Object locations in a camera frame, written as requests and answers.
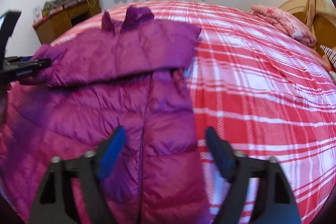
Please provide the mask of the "purple puffer jacket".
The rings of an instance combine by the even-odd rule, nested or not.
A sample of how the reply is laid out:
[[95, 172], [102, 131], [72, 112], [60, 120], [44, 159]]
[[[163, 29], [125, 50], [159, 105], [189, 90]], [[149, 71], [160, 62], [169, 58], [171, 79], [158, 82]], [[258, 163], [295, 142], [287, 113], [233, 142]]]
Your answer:
[[102, 182], [119, 223], [209, 223], [210, 210], [185, 71], [201, 29], [128, 7], [102, 16], [35, 59], [52, 64], [13, 84], [1, 112], [1, 189], [27, 222], [51, 159], [73, 159], [118, 128], [126, 142]]

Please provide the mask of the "white card on desk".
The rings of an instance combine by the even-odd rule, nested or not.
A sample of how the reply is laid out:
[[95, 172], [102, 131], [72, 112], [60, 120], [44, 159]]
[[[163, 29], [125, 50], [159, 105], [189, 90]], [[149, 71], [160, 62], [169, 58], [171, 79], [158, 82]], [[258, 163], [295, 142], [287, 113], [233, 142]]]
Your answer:
[[39, 6], [33, 9], [34, 23], [38, 23], [43, 19], [42, 11]]

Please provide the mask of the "brown wooden desk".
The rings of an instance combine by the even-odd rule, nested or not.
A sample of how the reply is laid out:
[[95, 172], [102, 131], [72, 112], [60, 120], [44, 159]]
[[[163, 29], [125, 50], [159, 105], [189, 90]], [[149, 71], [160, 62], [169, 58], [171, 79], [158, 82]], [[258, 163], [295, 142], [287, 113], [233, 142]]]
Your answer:
[[101, 12], [100, 0], [82, 0], [47, 15], [33, 29], [41, 44], [50, 44], [75, 25]]

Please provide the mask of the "red white plaid bedspread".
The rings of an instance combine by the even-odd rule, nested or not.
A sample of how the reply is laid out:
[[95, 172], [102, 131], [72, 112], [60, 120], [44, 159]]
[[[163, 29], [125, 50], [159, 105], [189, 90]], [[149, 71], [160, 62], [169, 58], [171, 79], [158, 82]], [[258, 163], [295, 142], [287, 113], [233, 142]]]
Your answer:
[[[210, 220], [226, 191], [205, 145], [214, 127], [235, 148], [275, 156], [289, 179], [303, 223], [311, 223], [335, 184], [335, 84], [313, 50], [256, 15], [196, 2], [147, 2], [155, 19], [201, 29], [185, 71]], [[90, 19], [57, 39], [67, 42]]]

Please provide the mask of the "striped pillow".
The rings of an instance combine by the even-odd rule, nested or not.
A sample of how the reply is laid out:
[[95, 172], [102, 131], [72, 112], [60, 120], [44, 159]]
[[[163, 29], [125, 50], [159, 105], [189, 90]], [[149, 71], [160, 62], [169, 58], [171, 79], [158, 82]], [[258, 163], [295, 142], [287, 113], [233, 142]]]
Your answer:
[[323, 59], [331, 66], [331, 69], [335, 71], [336, 69], [336, 51], [335, 48], [329, 48], [324, 45], [320, 45], [323, 51]]

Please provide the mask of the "pink floral folded quilt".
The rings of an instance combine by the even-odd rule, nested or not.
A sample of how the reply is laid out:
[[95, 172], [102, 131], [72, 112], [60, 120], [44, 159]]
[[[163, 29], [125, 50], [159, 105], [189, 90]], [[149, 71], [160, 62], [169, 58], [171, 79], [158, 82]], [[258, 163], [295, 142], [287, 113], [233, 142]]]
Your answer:
[[252, 5], [251, 10], [254, 15], [264, 19], [301, 44], [307, 47], [314, 47], [316, 45], [317, 38], [311, 33], [309, 28], [294, 15], [277, 7], [263, 5]]

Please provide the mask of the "beige side curtain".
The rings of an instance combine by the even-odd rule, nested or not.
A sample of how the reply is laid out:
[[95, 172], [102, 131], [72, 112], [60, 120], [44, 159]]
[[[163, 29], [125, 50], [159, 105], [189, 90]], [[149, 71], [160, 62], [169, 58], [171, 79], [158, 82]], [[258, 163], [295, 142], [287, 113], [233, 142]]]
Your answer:
[[313, 28], [317, 16], [322, 16], [335, 25], [335, 5], [332, 0], [306, 0], [305, 13], [305, 24], [309, 29]]

